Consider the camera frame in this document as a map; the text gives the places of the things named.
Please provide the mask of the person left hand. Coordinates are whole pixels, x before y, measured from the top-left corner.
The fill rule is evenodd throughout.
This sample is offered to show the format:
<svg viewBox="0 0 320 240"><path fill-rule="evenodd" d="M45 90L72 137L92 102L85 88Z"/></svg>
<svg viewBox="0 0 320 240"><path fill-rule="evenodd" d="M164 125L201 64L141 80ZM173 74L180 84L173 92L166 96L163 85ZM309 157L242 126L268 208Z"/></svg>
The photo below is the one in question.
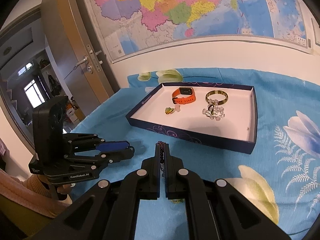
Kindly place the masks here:
<svg viewBox="0 0 320 240"><path fill-rule="evenodd" d="M70 197L71 191L73 189L73 184L65 184L65 185L53 185L49 182L49 180L44 175L37 175L39 180L43 185L49 188L50 194L54 200L59 200L65 204L71 205L72 200Z"/></svg>

